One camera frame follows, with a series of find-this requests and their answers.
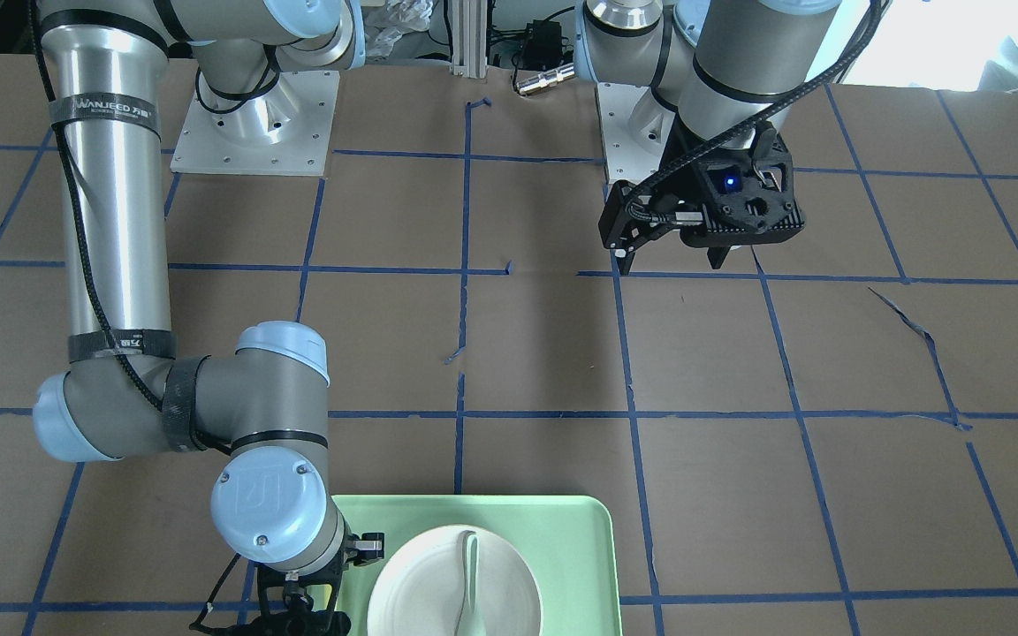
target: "round plate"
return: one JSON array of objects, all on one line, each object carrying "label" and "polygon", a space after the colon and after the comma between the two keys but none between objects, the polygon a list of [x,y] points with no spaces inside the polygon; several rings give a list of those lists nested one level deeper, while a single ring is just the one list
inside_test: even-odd
[{"label": "round plate", "polygon": [[463,532],[477,533],[477,602],[486,636],[540,636],[541,590],[516,547],[485,528],[421,532],[387,561],[367,603],[367,636],[453,636],[461,613]]}]

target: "green tray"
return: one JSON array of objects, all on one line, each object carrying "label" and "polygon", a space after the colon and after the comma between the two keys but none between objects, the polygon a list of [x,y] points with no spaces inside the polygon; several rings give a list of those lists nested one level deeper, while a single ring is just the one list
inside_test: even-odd
[{"label": "green tray", "polygon": [[[352,532],[385,532],[387,555],[430,528],[485,527],[525,557],[541,589],[545,636],[622,636],[611,515],[582,496],[339,495]],[[366,636],[367,600],[387,560],[345,572],[336,608]]]}]

